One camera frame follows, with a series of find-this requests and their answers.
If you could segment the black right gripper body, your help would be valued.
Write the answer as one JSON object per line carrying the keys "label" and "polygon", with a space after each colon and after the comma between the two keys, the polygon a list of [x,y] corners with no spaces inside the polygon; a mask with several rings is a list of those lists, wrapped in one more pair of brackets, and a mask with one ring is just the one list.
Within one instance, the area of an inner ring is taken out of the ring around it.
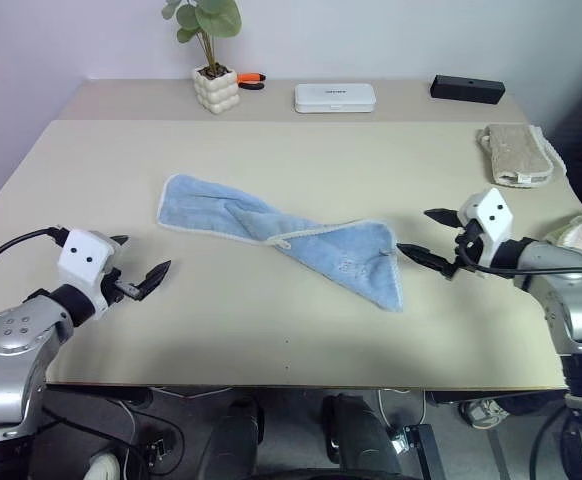
{"label": "black right gripper body", "polygon": [[482,227],[475,219],[470,220],[467,225],[463,225],[458,218],[451,223],[451,226],[461,229],[461,233],[455,238],[457,246],[455,248],[455,261],[452,264],[452,273],[455,274],[460,269],[472,273],[478,272],[476,266],[484,248],[481,239]]}

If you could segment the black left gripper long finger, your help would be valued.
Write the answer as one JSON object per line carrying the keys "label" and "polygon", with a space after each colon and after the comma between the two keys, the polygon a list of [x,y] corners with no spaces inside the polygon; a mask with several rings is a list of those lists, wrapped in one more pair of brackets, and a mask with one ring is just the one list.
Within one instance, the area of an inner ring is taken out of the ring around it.
{"label": "black left gripper long finger", "polygon": [[171,266],[171,261],[165,261],[156,265],[146,275],[142,282],[135,285],[133,283],[120,283],[120,291],[135,301],[142,301],[150,295],[164,280]]}

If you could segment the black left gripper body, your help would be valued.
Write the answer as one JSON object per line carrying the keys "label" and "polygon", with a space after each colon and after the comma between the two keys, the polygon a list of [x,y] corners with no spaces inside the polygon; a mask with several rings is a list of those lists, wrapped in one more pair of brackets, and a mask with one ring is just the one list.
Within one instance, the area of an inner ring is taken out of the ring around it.
{"label": "black left gripper body", "polygon": [[121,274],[119,269],[113,267],[100,282],[100,291],[108,306],[119,303],[125,297],[124,293],[116,286]]}

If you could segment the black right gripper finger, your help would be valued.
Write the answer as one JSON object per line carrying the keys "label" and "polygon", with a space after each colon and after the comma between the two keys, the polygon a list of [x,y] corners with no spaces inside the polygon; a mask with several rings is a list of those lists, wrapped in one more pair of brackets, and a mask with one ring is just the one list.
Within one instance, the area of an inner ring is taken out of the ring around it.
{"label": "black right gripper finger", "polygon": [[459,269],[456,263],[451,263],[424,247],[405,243],[398,243],[396,247],[402,254],[418,265],[440,273],[447,280],[451,280]]}
{"label": "black right gripper finger", "polygon": [[446,208],[435,208],[425,210],[424,214],[435,222],[450,228],[463,228],[464,224],[459,218],[456,210]]}

